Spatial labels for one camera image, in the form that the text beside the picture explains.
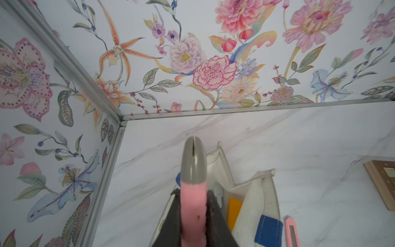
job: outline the flower stem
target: flower stem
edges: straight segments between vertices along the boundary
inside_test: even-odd
[[[121,80],[122,73],[123,73],[123,59],[121,57],[121,54],[119,54],[119,60],[121,60],[121,71],[119,72],[119,77],[118,77],[117,81]]]
[[[287,25],[285,25],[285,10],[286,10],[286,9],[284,9],[284,14],[283,14],[282,21],[283,21],[284,28],[285,28],[285,31],[286,31],[286,30],[288,30],[288,28],[287,28]]]
[[[217,91],[217,100],[215,100],[215,102],[213,103],[213,106],[210,108],[210,110],[213,109],[216,106],[216,104],[218,103],[218,101],[220,100],[220,91],[219,90],[216,90],[216,91]]]
[[[70,90],[70,91],[72,91],[73,93],[76,93],[76,91],[75,91],[75,90],[73,90],[73,89],[69,88],[68,86],[65,86],[65,85],[59,84],[59,83],[50,83],[50,84],[49,84],[49,86],[50,86],[50,87],[62,87],[62,88],[65,88],[65,89],[67,89],[67,90]]]
[[[295,47],[295,49],[293,50],[290,61],[288,62],[287,68],[285,69],[285,73],[283,75],[285,78],[287,78],[288,70],[290,69],[291,63],[299,50],[300,50],[299,46]]]

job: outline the pink peony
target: pink peony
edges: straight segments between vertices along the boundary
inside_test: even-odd
[[[49,75],[40,52],[23,38],[13,53],[0,49],[0,108],[24,111],[38,121],[49,111]]]
[[[364,35],[361,40],[369,36],[366,42],[371,42],[371,45],[379,41],[381,38],[389,38],[393,36],[395,29],[395,7],[392,7],[388,13],[379,14],[375,22],[369,23],[367,28],[363,30]]]
[[[11,166],[14,158],[23,158],[22,150],[18,148],[24,142],[24,137],[20,136],[11,141],[9,134],[4,133],[0,142],[0,166]]]
[[[194,71],[193,83],[206,90],[215,90],[228,85],[235,77],[236,70],[236,62],[231,64],[227,55],[222,58],[215,56],[203,61]]]
[[[41,170],[35,162],[29,162],[27,164],[24,164],[21,168],[21,172],[19,173],[19,175],[24,176],[30,173],[41,174]]]
[[[170,66],[179,73],[188,74],[206,58],[200,49],[200,42],[195,37],[185,37],[169,50]]]
[[[177,104],[176,102],[174,102],[171,105],[171,112],[178,112],[181,111],[181,104]]]
[[[270,97],[273,102],[276,103],[284,103],[289,100],[293,95],[293,88],[289,86],[283,86],[277,90],[275,90]]]
[[[298,26],[288,29],[283,36],[288,44],[297,40],[296,46],[302,48],[302,52],[325,41],[323,31],[333,34],[342,26],[342,19],[345,14],[351,11],[350,2],[343,3],[343,0],[305,0],[306,5],[296,11],[291,24]]]
[[[222,0],[215,9],[216,22],[222,23],[222,30],[230,34],[244,31],[261,17],[267,5],[275,5],[281,0]]]

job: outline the purple flower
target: purple flower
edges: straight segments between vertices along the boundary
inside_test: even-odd
[[[173,30],[170,30],[170,31],[167,33],[166,38],[167,38],[171,43],[174,44],[175,42],[178,41],[179,36],[178,36],[177,31],[173,29]]]
[[[154,23],[151,26],[152,34],[154,35],[155,38],[164,38],[165,37],[165,28],[159,24],[159,23]]]
[[[200,42],[195,37],[185,37],[170,48],[170,66],[179,73],[188,74],[196,69],[206,58],[200,49]]]

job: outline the marble wall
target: marble wall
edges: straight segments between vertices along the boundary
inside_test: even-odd
[[[363,162],[394,156],[394,106],[130,121],[93,246],[148,246],[180,171],[184,141],[195,135],[207,152],[222,142],[237,183],[276,169],[281,217],[296,221],[302,246],[392,247],[395,212],[387,210]]]

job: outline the green leaf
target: green leaf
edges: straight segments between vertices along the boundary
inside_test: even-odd
[[[170,4],[167,0],[149,0],[146,4],[161,4],[163,6],[170,7]]]
[[[335,57],[332,61],[331,67],[335,70],[339,67],[339,64],[342,62],[342,60],[338,57]]]
[[[47,155],[49,155],[50,153],[55,152],[56,149],[41,150],[41,149],[35,148],[34,150],[36,151],[36,153],[37,153],[38,155],[47,156]]]
[[[4,240],[3,247],[15,247],[16,242],[15,242],[14,234],[15,234],[15,229]]]
[[[162,86],[162,87],[175,87],[175,86],[178,86],[178,85],[180,85],[180,84],[181,84],[180,81],[163,80],[163,81],[160,81],[160,82],[158,83],[158,86]]]
[[[55,135],[59,139],[59,142],[62,145],[67,145],[67,140],[66,137],[64,137],[61,133],[59,133],[57,130],[55,130]]]
[[[251,107],[255,104],[255,102],[250,99],[245,99],[245,100],[240,101],[240,104],[242,107]]]
[[[153,95],[148,94],[148,93],[146,93],[146,92],[139,92],[139,95],[140,95],[141,97],[145,98],[145,99],[156,101],[156,98],[155,98]]]
[[[102,142],[104,141],[105,137],[108,133],[108,120],[104,119],[102,123],[102,127],[100,129],[100,137],[102,138]]]
[[[163,87],[152,87],[151,90],[154,92],[167,92]]]
[[[37,195],[41,190],[45,189],[45,186],[41,185],[33,185],[24,189],[15,199],[14,201],[18,201],[21,199],[29,199],[33,198]]]
[[[258,102],[261,102],[261,100],[262,100],[262,97],[261,97],[260,94],[258,94],[258,91],[255,92],[254,98],[255,98],[255,100],[258,101]]]
[[[377,64],[379,61],[383,60],[386,56],[388,56],[388,54],[389,54],[389,52],[380,56],[380,57],[376,57],[368,67]]]
[[[113,140],[113,136],[114,136],[114,126],[111,124],[110,127],[108,128],[108,134],[107,134],[107,139],[109,144],[111,144],[111,141]]]
[[[41,130],[37,129],[33,125],[30,124],[19,124],[14,126],[19,132],[28,135],[38,135],[41,134]]]
[[[314,50],[312,50],[311,52],[309,52],[303,59],[302,62],[300,63],[300,67],[305,67],[306,65],[311,64],[312,62],[314,62],[318,56],[320,55],[322,49],[325,47],[326,44],[323,44],[320,47],[315,48]]]
[[[286,82],[287,81],[287,78],[285,78],[285,77],[280,77],[280,82],[281,83],[284,83],[284,82]]]
[[[363,62],[360,63],[359,65],[355,66],[355,68],[354,68],[354,75],[356,75],[359,72],[359,69],[361,68],[362,65],[363,65]]]
[[[296,78],[292,78],[287,81],[287,84],[288,85],[295,85],[295,84],[300,84],[300,82]]]
[[[34,241],[29,247],[38,247],[40,245],[41,235],[36,241]]]
[[[77,154],[81,155],[81,146],[80,146],[80,141],[82,138],[82,135],[80,135],[77,140],[75,141],[75,150],[77,151]]]
[[[373,72],[373,71],[370,71],[370,72],[366,72],[366,73],[363,73],[363,74],[359,75],[357,78],[361,78],[361,77],[363,77],[365,75],[374,75],[374,74],[377,74],[377,73]]]
[[[370,60],[370,57],[372,56],[372,53],[373,53],[373,51],[374,51],[375,49],[376,49],[376,48],[371,49],[371,51],[368,52],[368,53],[365,55],[366,61],[369,61],[369,60]]]
[[[343,67],[346,65],[349,61],[351,61],[352,57],[354,56],[354,50],[352,50],[343,60],[340,62],[338,68]]]
[[[388,91],[393,89],[394,87],[391,86],[380,86],[380,87],[374,87],[372,89],[369,89],[363,93],[361,93],[361,95],[376,95],[376,94],[381,94],[382,92]]]
[[[296,71],[296,70],[297,70],[297,63],[296,63],[296,62],[292,62],[292,64],[291,64],[291,69],[292,69],[293,71]]]
[[[81,23],[81,22],[78,22],[78,23],[74,24],[73,27],[74,27],[74,28],[76,28],[76,27],[82,27],[82,28],[85,28],[85,29],[87,29],[87,30],[92,30],[92,29],[90,28],[90,26],[88,26],[88,25],[86,25],[86,24],[84,24],[84,23]]]
[[[22,182],[30,185],[44,186],[47,182],[47,178],[40,173],[28,173],[23,176],[17,177],[17,179],[20,179]]]
[[[73,111],[69,106],[68,99],[71,95],[71,91],[64,90],[58,95],[58,105],[59,105],[59,120],[63,125],[72,127],[74,124]]]
[[[147,74],[145,74],[143,78],[143,83],[144,85],[150,85],[154,82],[156,72],[158,71],[159,68],[155,68],[153,70],[148,71]]]
[[[95,23],[96,23],[95,11],[89,5],[87,5],[87,7],[89,9],[90,15],[92,16],[92,23],[93,23],[93,25],[95,25]]]
[[[307,70],[309,70],[309,69],[311,69],[311,68],[314,68],[314,66],[312,66],[312,65],[307,65],[307,66],[305,66],[305,67],[301,67],[301,68],[298,69],[296,72],[298,72],[298,73],[303,73],[303,72],[305,72],[305,71],[307,71]]]
[[[72,157],[74,156],[73,155],[60,156],[59,154],[55,153],[55,159],[57,160],[67,160]]]

